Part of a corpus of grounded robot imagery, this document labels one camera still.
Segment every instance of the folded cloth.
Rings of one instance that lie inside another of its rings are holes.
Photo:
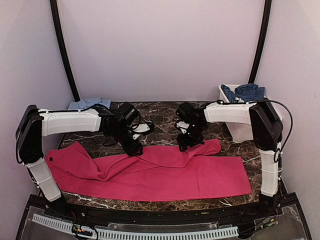
[[[72,101],[68,109],[69,110],[87,109],[96,104],[103,105],[109,109],[111,105],[111,100],[107,100],[103,98],[84,98],[84,99],[81,99],[80,101]]]
[[[180,152],[177,146],[147,146],[141,156],[92,159],[78,143],[45,157],[61,190],[127,201],[223,198],[252,192],[240,157],[214,157],[217,139]]]
[[[221,89],[230,103],[258,101],[265,96],[265,88],[254,83],[238,86],[234,92],[226,85],[221,85]]]

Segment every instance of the marble table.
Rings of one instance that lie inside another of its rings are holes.
[[[142,136],[140,142],[144,146],[164,145],[176,146],[176,137],[179,131],[174,127],[178,117],[175,112],[180,102],[137,102],[132,103],[147,121],[155,124],[154,133]],[[120,103],[113,103],[111,108],[117,108]],[[132,211],[189,211],[206,210],[227,206],[237,206],[259,201],[259,192],[262,182],[261,159],[258,149],[253,141],[234,143],[224,123],[210,123],[208,130],[204,132],[204,139],[219,139],[221,151],[214,156],[242,157],[242,161],[248,175],[252,194],[215,198],[180,201],[124,201],[84,196],[70,192],[63,192],[67,202],[72,204]],[[92,158],[110,155],[124,154],[120,145],[104,146],[106,138],[101,132],[74,132],[67,133],[59,148],[66,148],[78,141]]]

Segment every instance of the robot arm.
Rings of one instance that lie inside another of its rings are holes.
[[[281,148],[283,124],[268,99],[251,104],[215,102],[200,107],[193,107],[185,102],[179,106],[176,114],[182,119],[176,123],[176,127],[182,131],[177,136],[182,152],[188,147],[204,144],[202,132],[208,128],[207,123],[226,122],[250,125],[254,143],[261,155],[261,193],[269,197],[277,193],[282,163],[275,159],[278,159],[277,155]]]
[[[45,162],[42,151],[42,137],[70,132],[103,132],[120,143],[129,156],[143,154],[140,135],[153,132],[154,124],[147,122],[130,127],[140,113],[130,103],[125,102],[118,109],[110,110],[95,105],[85,110],[47,110],[30,105],[26,109],[16,131],[16,154],[26,165],[34,183],[50,201],[61,197],[52,174]]]

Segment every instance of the white wall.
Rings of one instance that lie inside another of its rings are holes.
[[[15,131],[30,104],[66,108],[72,100],[48,0],[0,1],[0,239],[15,239],[23,210],[36,193],[16,163]],[[50,138],[44,148],[55,148]]]
[[[296,192],[313,239],[320,214],[320,2],[274,0],[257,83],[292,111],[283,179]],[[286,129],[289,117],[285,115]]]
[[[212,101],[248,82],[264,0],[59,0],[83,98]]]

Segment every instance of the white vent grille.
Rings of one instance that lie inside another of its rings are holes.
[[[48,228],[66,233],[73,234],[71,232],[72,222],[67,220],[53,219],[48,216],[33,215],[33,222]],[[83,226],[83,230],[93,230],[89,227]],[[225,239],[231,237],[237,237],[238,227],[228,227],[223,229],[215,229],[208,231],[196,231],[196,232],[180,232],[180,233],[143,233],[143,232],[124,232],[124,231],[112,231],[107,229],[101,229],[96,227],[99,235],[99,240],[216,240]],[[96,239],[96,233],[93,233],[91,239]]]

